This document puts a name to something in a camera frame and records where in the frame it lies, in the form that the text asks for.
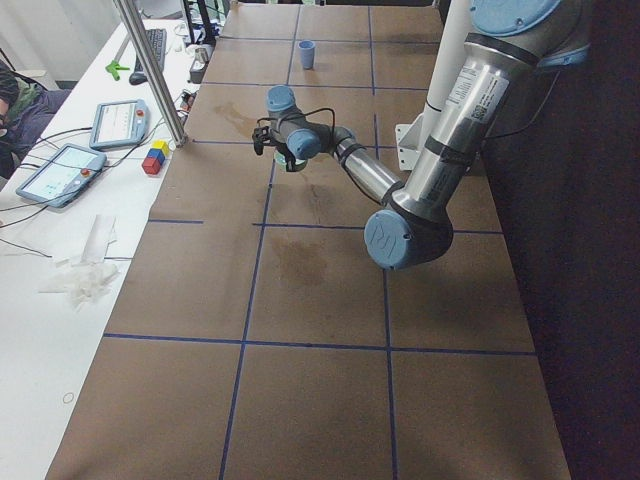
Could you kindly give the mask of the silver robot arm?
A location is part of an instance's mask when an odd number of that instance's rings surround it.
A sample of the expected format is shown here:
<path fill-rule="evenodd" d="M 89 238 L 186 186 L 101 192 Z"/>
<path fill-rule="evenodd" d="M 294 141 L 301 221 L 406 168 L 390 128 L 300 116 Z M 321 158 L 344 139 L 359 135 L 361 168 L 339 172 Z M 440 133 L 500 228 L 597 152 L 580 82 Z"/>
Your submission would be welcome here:
<path fill-rule="evenodd" d="M 332 155 L 380 206 L 364 230 L 374 262 L 398 270 L 435 260 L 453 239 L 447 203 L 507 96 L 536 71 L 583 62 L 592 12 L 589 1 L 452 2 L 424 110 L 398 135 L 415 161 L 407 180 L 372 158 L 349 129 L 311 122 L 284 85 L 267 93 L 254 149 L 273 147 L 288 172 Z"/>

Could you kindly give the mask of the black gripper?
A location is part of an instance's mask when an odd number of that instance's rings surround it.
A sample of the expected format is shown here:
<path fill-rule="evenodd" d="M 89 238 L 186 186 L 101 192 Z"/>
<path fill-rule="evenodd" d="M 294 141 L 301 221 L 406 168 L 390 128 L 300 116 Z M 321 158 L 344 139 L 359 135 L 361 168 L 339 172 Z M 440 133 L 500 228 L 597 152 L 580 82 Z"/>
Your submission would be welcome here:
<path fill-rule="evenodd" d="M 252 133 L 253 149 L 256 155 L 261 156 L 266 147 L 278 149 L 279 142 L 273 138 L 269 126 L 257 126 Z"/>

